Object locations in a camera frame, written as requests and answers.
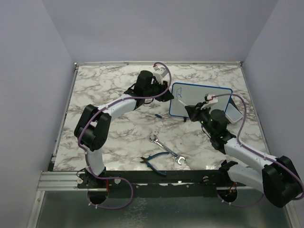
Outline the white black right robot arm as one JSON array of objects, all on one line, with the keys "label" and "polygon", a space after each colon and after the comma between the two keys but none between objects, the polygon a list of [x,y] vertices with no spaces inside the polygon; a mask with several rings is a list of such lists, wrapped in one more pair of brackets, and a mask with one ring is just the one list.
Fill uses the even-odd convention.
[{"label": "white black right robot arm", "polygon": [[201,124],[216,150],[245,163],[245,166],[223,163],[218,174],[222,185],[237,182],[252,187],[278,208],[304,196],[304,185],[288,157],[277,158],[242,143],[227,129],[228,120],[222,110],[202,106],[202,103],[185,106],[190,120]]}]

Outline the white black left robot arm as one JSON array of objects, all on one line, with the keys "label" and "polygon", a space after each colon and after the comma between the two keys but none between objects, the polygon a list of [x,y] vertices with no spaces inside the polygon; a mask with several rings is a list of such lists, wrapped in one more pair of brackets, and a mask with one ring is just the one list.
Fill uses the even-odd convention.
[{"label": "white black left robot arm", "polygon": [[146,100],[167,102],[174,96],[169,91],[171,72],[165,67],[154,72],[143,70],[137,81],[119,98],[100,107],[89,104],[76,125],[74,135],[78,146],[85,152],[86,170],[90,173],[88,181],[98,188],[104,184],[105,165],[102,158],[102,147],[105,144],[110,124],[113,120],[131,112],[146,103]]}]

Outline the blue framed whiteboard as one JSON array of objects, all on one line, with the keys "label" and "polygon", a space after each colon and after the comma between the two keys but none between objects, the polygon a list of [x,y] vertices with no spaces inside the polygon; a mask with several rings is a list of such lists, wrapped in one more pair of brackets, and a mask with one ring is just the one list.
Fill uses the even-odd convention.
[{"label": "blue framed whiteboard", "polygon": [[187,111],[178,100],[183,101],[187,105],[196,105],[199,102],[205,101],[204,97],[206,94],[226,94],[225,96],[218,97],[218,102],[211,107],[211,109],[226,111],[230,99],[229,94],[233,93],[233,90],[220,86],[175,82],[171,87],[171,93],[174,95],[174,99],[170,100],[169,114],[176,117],[188,117]]}]

